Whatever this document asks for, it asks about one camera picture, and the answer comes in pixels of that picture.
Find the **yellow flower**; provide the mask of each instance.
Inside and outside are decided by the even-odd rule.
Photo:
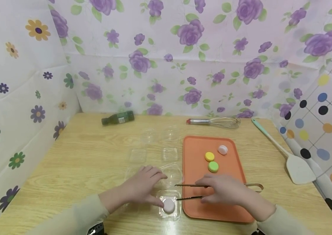
[[[67,104],[64,101],[59,103],[59,109],[60,110],[64,110],[66,108],[67,108]]]
[[[17,59],[18,57],[18,50],[14,47],[14,45],[10,42],[5,44],[7,46],[7,52],[9,52],[10,56]]]
[[[48,40],[47,36],[50,36],[50,32],[48,32],[48,26],[47,25],[42,25],[42,22],[40,20],[29,20],[29,24],[25,26],[27,30],[29,30],[29,36],[30,37],[35,37],[36,40],[41,41],[43,40]]]

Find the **purple rose print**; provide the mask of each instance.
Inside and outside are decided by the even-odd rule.
[[[326,34],[315,34],[305,42],[303,52],[312,56],[322,56],[332,51],[332,30]]]
[[[148,97],[148,99],[150,99],[151,101],[155,101],[156,100],[156,96],[153,94],[147,94],[146,97]]]
[[[246,38],[242,38],[241,40],[238,40],[236,43],[235,43],[235,46],[234,48],[237,50],[237,51],[243,51],[245,49],[245,46],[248,44],[248,41]]]
[[[223,112],[223,111],[225,111],[225,108],[224,108],[224,107],[218,107],[218,108],[217,108],[217,112]]]
[[[85,94],[90,97],[90,99],[96,101],[102,99],[102,90],[101,87],[96,86],[94,84],[89,84],[89,86],[85,89]]]
[[[150,0],[148,7],[151,16],[159,17],[161,15],[161,10],[163,10],[163,2],[160,0]]]
[[[264,91],[262,89],[258,89],[252,93],[252,98],[260,99],[264,96]]]
[[[145,40],[145,35],[143,34],[136,34],[136,36],[133,38],[135,40],[135,45],[141,45],[142,42]]]
[[[220,83],[225,78],[225,74],[218,72],[213,75],[213,82]]]
[[[260,49],[258,50],[259,53],[263,53],[266,50],[268,50],[270,47],[272,46],[271,42],[265,42],[263,44],[260,45]]]
[[[252,103],[252,101],[249,100],[249,99],[246,99],[246,100],[243,101],[243,104],[245,104],[245,106],[250,106],[251,103]]]
[[[245,111],[237,114],[237,118],[252,118],[254,112],[251,109],[246,109]]]
[[[184,24],[178,29],[179,43],[181,45],[195,45],[203,35],[204,27],[200,20],[191,20],[189,24]]]
[[[146,113],[148,115],[162,115],[162,106],[159,105],[159,104],[152,104],[152,106],[150,106],[147,110],[146,110]]]
[[[159,83],[156,83],[156,84],[154,84],[153,86],[152,86],[152,89],[153,89],[153,92],[154,93],[162,93],[162,91],[163,91],[163,86],[161,85],[161,84],[159,84]]]
[[[299,89],[299,88],[294,89],[294,97],[299,100],[301,98],[301,96],[302,96],[301,89]]]
[[[295,26],[299,23],[300,20],[306,17],[306,10],[304,8],[300,8],[299,10],[296,10],[293,12],[293,14],[290,16],[289,26]]]
[[[196,79],[194,77],[189,77],[187,79],[187,81],[191,84],[191,85],[196,85]]]
[[[195,104],[198,101],[200,101],[200,98],[201,98],[201,91],[193,88],[187,94],[184,94],[183,101],[185,101],[186,104]]]
[[[113,45],[119,42],[118,37],[119,34],[114,29],[107,33],[107,41],[111,42]]]
[[[132,103],[129,102],[129,101],[126,101],[126,102],[124,102],[124,106],[125,106],[125,107],[131,107],[131,106],[132,106]]]
[[[205,0],[195,0],[195,9],[198,13],[203,13],[205,7]]]
[[[141,51],[136,50],[129,54],[128,57],[132,69],[136,70],[137,72],[147,72],[150,68],[150,60],[144,57]]]
[[[257,20],[263,10],[263,3],[260,0],[239,0],[236,10],[237,17],[245,24]]]
[[[280,62],[280,68],[284,68],[288,66],[289,61],[287,59],[284,59],[283,61]]]
[[[109,15],[111,10],[116,9],[116,0],[90,0],[90,3],[105,15]]]
[[[173,55],[171,54],[166,54],[163,59],[167,62],[172,62],[173,61]]]
[[[255,79],[259,74],[262,74],[264,71],[264,65],[261,64],[261,60],[259,58],[255,58],[246,63],[244,67],[244,76]]]
[[[51,10],[51,16],[56,26],[56,31],[61,39],[68,36],[67,20],[62,17],[56,10]]]
[[[114,70],[110,68],[109,66],[106,66],[102,69],[103,74],[105,77],[113,77],[114,76]]]

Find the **sleeve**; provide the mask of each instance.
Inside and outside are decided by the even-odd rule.
[[[98,195],[91,195],[62,213],[41,223],[28,235],[86,235],[87,231],[100,220],[109,215],[106,207],[102,205]]]
[[[267,235],[313,235],[302,223],[293,218],[281,206],[264,222],[257,223],[258,228]]]

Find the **right hand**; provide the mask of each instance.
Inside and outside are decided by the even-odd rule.
[[[202,203],[226,203],[231,205],[241,205],[251,190],[239,180],[228,175],[206,174],[196,181],[196,185],[210,186],[214,189],[214,194],[204,196]]]

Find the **green bottle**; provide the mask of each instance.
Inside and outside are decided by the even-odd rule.
[[[121,124],[129,121],[134,121],[135,116],[133,111],[121,112],[119,114],[111,115],[108,118],[102,118],[102,125],[107,126],[108,124]]]

